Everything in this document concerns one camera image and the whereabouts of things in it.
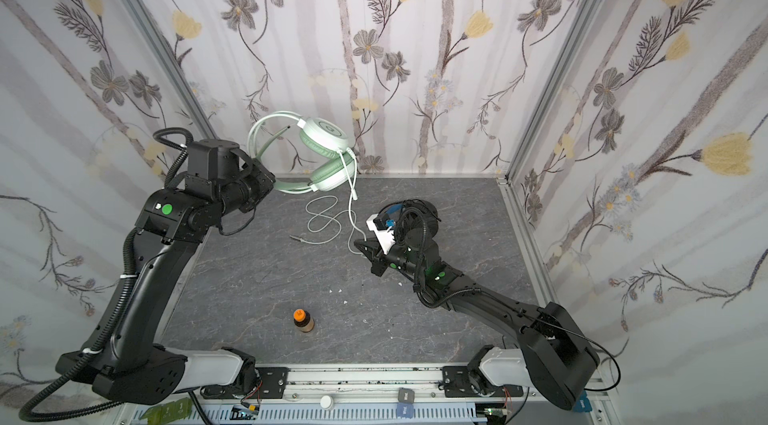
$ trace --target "headphones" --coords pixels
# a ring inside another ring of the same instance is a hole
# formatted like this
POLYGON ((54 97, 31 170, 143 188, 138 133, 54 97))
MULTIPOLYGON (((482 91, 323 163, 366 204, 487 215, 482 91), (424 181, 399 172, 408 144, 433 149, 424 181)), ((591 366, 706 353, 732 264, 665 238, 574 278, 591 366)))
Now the headphones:
POLYGON ((350 148, 346 133, 335 124, 322 118, 302 117, 294 112, 274 112, 260 118, 248 133, 246 144, 248 155, 261 159, 272 142, 277 140, 289 127, 276 132, 262 146, 261 150, 256 150, 256 136, 261 129, 261 125, 269 118, 291 118, 297 121, 301 131, 299 138, 307 148, 323 157, 328 158, 317 170, 310 175, 309 182, 294 182, 277 180, 274 185, 275 190, 290 194, 308 193, 310 191, 332 190, 340 184, 348 181, 352 190, 352 199, 357 200, 355 184, 352 177, 357 181, 357 157, 350 148))

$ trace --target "bottle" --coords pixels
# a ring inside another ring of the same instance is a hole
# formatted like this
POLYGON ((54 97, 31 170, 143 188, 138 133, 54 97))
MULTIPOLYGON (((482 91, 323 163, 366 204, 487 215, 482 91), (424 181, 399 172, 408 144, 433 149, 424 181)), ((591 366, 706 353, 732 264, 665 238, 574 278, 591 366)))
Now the bottle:
POLYGON ((310 312, 301 308, 293 312, 293 324, 299 327, 302 332, 310 332, 315 327, 315 321, 310 316, 310 312))

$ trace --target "aluminum frame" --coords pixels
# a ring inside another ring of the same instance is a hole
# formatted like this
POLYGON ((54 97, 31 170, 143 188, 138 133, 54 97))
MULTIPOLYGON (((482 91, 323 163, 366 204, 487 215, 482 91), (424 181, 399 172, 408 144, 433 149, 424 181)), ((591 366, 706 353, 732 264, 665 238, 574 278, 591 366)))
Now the aluminum frame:
POLYGON ((536 102, 536 107, 534 108, 531 120, 528 122, 528 127, 525 129, 523 139, 512 156, 505 175, 507 180, 510 177, 514 177, 520 171, 524 160, 528 157, 544 117, 557 97, 560 85, 576 59, 576 55, 578 55, 579 49, 584 42, 584 37, 597 16, 602 2, 603 0, 583 0, 578 8, 576 18, 568 30, 568 35, 565 37, 565 43, 554 61, 554 66, 547 78, 544 90, 536 102))
POLYGON ((144 2, 141 0, 121 1, 128 10, 128 14, 138 28, 139 33, 149 45, 152 54, 159 61, 160 67, 165 71, 174 91, 181 97, 182 103, 186 105, 192 121, 203 133, 203 138, 218 138, 216 131, 214 131, 214 128, 208 122, 208 118, 205 116, 203 107, 197 102, 197 98, 192 93, 192 88, 187 83, 187 79, 184 78, 184 72, 179 64, 176 63, 176 58, 171 54, 165 37, 155 24, 144 2))

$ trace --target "black cable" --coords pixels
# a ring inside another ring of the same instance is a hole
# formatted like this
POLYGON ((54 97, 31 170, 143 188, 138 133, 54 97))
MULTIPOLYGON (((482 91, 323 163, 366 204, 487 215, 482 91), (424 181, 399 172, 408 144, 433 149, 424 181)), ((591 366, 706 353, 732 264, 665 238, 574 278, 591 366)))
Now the black cable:
POLYGON ((174 160, 174 163, 168 168, 168 173, 165 175, 165 182, 163 183, 163 186, 165 188, 175 188, 174 177, 176 176, 179 168, 181 168, 181 165, 184 164, 184 161, 187 159, 187 155, 189 154, 189 151, 187 151, 187 149, 189 148, 190 144, 194 142, 194 137, 192 136, 192 132, 190 132, 186 128, 181 128, 181 127, 163 128, 161 130, 158 130, 157 132, 154 132, 152 134, 152 138, 154 138, 156 141, 162 144, 165 144, 171 148, 176 148, 177 150, 181 151, 181 153, 179 153, 179 156, 176 158, 176 160, 174 160), (184 135, 184 146, 181 146, 176 142, 171 142, 170 140, 165 138, 165 136, 169 134, 184 135))
POLYGON ((527 401, 528 401, 528 394, 529 394, 530 392, 531 392, 531 388, 530 388, 530 387, 528 387, 528 389, 525 391, 525 398, 523 399, 523 403, 521 403, 521 404, 520 404, 520 408, 519 408, 519 409, 517 409, 517 410, 516 410, 516 411, 515 411, 515 412, 512 414, 512 416, 511 416, 510 418, 508 418, 508 419, 507 419, 507 421, 505 421, 505 422, 504 422, 504 425, 507 425, 507 423, 511 422, 511 421, 512 421, 512 419, 513 419, 513 418, 515 418, 515 417, 518 415, 518 413, 520 413, 520 411, 521 411, 521 410, 523 409, 523 407, 525 406, 525 402, 527 402, 527 401))
MULTIPOLYGON (((114 328, 120 322, 120 319, 128 306, 128 299, 133 293, 134 285, 136 285, 136 278, 131 275, 136 275, 136 262, 134 261, 134 238, 139 229, 134 228, 128 233, 123 243, 123 269, 124 274, 129 277, 122 278, 125 280, 123 288, 120 290, 120 296, 115 303, 114 308, 111 311, 107 323, 101 329, 101 333, 98 334, 94 343, 89 347, 92 351, 100 352, 104 349, 104 346, 108 343, 109 339, 114 332, 114 328)), ((25 422, 53 422, 56 420, 68 420, 71 418, 82 417, 83 415, 90 415, 91 413, 105 411, 109 408, 121 405, 123 402, 106 402, 99 405, 93 405, 92 407, 80 408, 72 411, 63 412, 51 412, 51 413, 36 413, 33 409, 42 403, 46 398, 50 397, 53 392, 61 388, 66 382, 76 377, 82 370, 89 365, 90 362, 96 358, 97 353, 82 353, 82 357, 68 371, 63 373, 59 378, 54 380, 46 388, 38 392, 34 397, 29 399, 22 408, 18 411, 18 417, 25 422)))
POLYGON ((205 410, 203 410, 203 406, 200 405, 200 401, 197 400, 197 395, 195 395, 194 391, 190 390, 189 395, 192 399, 192 403, 194 403, 194 408, 197 411, 197 414, 200 415, 200 419, 203 420, 203 423, 205 423, 205 425, 214 425, 214 422, 210 421, 205 414, 205 410))
POLYGON ((438 300, 437 302, 435 302, 433 304, 428 303, 424 299, 424 296, 422 295, 421 291, 417 291, 416 295, 418 295, 418 301, 422 302, 422 305, 424 305, 425 307, 427 307, 427 308, 437 308, 437 307, 440 307, 441 305, 443 305, 444 303, 446 303, 448 300, 452 299, 453 297, 456 297, 458 295, 464 295, 464 294, 467 294, 467 293, 470 293, 470 292, 476 293, 476 292, 479 292, 479 291, 482 291, 482 289, 481 288, 469 288, 469 287, 468 288, 462 288, 461 290, 456 290, 456 291, 453 291, 453 292, 447 294, 446 296, 444 296, 443 298, 441 298, 440 300, 438 300))
POLYGON ((256 209, 254 208, 254 213, 250 216, 250 219, 248 219, 245 224, 243 224, 242 227, 238 228, 235 231, 224 231, 224 228, 219 227, 219 235, 223 235, 225 237, 231 237, 232 235, 235 235, 235 233, 240 233, 241 231, 245 230, 245 227, 250 225, 251 221, 254 221, 254 218, 256 217, 256 209))

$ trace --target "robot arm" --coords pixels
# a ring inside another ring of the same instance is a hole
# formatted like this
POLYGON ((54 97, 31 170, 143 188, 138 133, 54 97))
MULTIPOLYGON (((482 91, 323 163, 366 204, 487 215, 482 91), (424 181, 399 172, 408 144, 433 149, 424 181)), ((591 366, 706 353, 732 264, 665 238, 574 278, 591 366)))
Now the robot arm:
POLYGON ((23 420, 64 420, 122 402, 155 404, 172 393, 215 383, 242 394, 257 381, 250 355, 233 349, 172 351, 153 339, 181 271, 209 228, 232 235, 222 231, 221 219, 235 210, 255 214, 256 206, 272 191, 275 177, 235 142, 193 142, 183 128, 160 130, 154 137, 179 149, 180 157, 170 167, 165 188, 149 197, 126 238, 126 271, 107 312, 82 350, 59 358, 56 371, 62 377, 22 407, 23 420), (185 135, 185 145, 162 138, 175 133, 185 135), (173 175, 187 155, 186 186, 179 190, 173 186, 173 175), (61 413, 32 411, 68 380, 92 384, 94 392, 111 402, 61 413))
POLYGON ((571 410, 599 364, 571 315, 552 302, 538 307, 500 295, 448 265, 432 239, 439 219, 431 203, 405 200, 388 207, 368 220, 377 239, 355 241, 371 262, 371 272, 377 276, 388 268, 400 272, 414 283, 427 307, 475 317, 519 347, 519 351, 490 346, 480 350, 469 366, 476 391, 485 395, 504 384, 531 384, 553 404, 571 410), (521 352, 528 377, 521 376, 521 352))

